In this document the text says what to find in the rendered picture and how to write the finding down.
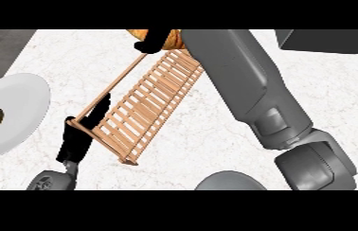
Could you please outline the white round plate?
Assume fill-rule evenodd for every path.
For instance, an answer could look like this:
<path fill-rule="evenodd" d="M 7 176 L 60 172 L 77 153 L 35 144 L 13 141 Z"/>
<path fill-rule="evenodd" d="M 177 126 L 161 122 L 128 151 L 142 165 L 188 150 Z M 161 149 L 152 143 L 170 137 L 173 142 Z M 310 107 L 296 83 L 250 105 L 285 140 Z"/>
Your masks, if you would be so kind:
<path fill-rule="evenodd" d="M 45 116 L 50 87 L 45 80 L 29 73 L 0 79 L 0 155 L 28 138 Z"/>

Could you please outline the wooden slatted tiered shelf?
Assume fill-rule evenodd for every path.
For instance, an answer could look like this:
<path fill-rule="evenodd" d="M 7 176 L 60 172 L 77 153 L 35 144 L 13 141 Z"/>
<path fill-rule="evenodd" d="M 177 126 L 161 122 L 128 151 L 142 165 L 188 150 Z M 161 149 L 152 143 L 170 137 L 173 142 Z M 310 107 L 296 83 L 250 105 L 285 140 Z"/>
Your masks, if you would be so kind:
<path fill-rule="evenodd" d="M 158 59 L 122 100 L 90 130 L 80 120 L 145 58 L 140 54 L 114 82 L 66 124 L 81 130 L 118 156 L 136 165 L 139 156 L 204 72 L 186 49 L 173 49 Z"/>

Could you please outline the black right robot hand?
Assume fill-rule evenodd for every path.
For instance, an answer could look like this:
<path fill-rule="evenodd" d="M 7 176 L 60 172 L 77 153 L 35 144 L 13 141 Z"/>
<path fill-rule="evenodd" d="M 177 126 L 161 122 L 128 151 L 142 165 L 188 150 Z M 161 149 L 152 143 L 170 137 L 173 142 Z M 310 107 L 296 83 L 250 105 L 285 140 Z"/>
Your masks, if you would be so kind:
<path fill-rule="evenodd" d="M 133 35 L 139 41 L 134 49 L 145 54 L 155 54 L 161 51 L 170 30 L 167 28 L 136 29 Z"/>

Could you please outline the dark grey flat appliance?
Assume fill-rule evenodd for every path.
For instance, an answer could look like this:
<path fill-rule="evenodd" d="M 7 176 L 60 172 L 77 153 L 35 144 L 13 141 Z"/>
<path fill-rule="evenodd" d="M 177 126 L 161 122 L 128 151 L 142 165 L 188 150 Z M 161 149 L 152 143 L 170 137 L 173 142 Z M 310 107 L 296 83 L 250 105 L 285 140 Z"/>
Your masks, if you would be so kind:
<path fill-rule="evenodd" d="M 0 78 L 4 77 L 35 32 L 34 29 L 0 29 Z"/>

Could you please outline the dark grey box appliance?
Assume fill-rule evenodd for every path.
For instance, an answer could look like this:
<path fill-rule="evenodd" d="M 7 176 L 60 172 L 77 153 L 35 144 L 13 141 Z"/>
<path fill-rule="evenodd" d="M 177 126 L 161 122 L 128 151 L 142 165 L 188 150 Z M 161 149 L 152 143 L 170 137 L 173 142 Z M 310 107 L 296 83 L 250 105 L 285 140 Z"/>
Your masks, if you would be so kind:
<path fill-rule="evenodd" d="M 275 29 L 282 50 L 358 54 L 358 29 Z"/>

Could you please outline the golden brown croissant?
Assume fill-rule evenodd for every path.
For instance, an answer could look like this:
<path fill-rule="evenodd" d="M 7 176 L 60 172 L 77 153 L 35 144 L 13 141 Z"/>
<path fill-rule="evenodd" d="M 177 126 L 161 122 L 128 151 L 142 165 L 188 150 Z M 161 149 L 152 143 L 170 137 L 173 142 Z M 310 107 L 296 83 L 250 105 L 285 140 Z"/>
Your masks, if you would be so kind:
<path fill-rule="evenodd" d="M 146 29 L 128 29 L 127 32 L 134 36 L 136 39 L 143 41 L 148 30 Z M 180 29 L 173 29 L 167 35 L 162 50 L 185 49 L 185 43 L 180 37 Z"/>

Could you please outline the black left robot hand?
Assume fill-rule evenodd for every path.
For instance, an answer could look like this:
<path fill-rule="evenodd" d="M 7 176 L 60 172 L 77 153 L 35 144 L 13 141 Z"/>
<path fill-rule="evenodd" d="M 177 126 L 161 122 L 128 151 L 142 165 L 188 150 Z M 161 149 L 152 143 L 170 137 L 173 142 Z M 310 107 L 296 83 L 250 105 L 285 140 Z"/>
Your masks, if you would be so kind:
<path fill-rule="evenodd" d="M 91 130 L 99 124 L 111 105 L 111 95 L 106 95 L 96 104 L 88 116 L 85 116 L 80 124 Z M 77 128 L 63 124 L 63 143 L 57 153 L 56 160 L 62 163 L 69 161 L 78 164 L 87 154 L 91 143 L 91 137 Z"/>

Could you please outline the grey rounded robot part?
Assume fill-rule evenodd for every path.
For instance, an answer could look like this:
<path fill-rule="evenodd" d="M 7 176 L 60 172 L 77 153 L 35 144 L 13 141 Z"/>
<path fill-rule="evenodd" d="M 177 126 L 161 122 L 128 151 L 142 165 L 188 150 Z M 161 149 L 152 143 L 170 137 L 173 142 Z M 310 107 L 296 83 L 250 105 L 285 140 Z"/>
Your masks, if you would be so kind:
<path fill-rule="evenodd" d="M 263 185 L 244 173 L 223 170 L 204 178 L 196 190 L 264 190 Z"/>

